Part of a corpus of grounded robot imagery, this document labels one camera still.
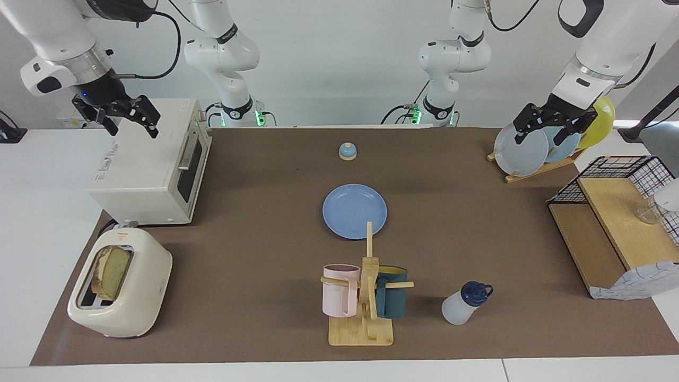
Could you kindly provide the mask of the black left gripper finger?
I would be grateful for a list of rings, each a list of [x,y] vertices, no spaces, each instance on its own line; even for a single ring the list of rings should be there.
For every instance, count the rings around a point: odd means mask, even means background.
[[[596,118],[596,111],[587,111],[584,113],[584,115],[576,119],[570,119],[563,115],[557,115],[555,117],[555,125],[562,126],[562,129],[554,137],[555,145],[561,145],[567,137],[570,137],[575,133],[584,133]]]
[[[516,129],[514,140],[517,144],[521,145],[529,133],[545,126],[542,122],[542,109],[536,105],[524,106],[514,121],[512,121],[512,125]]]

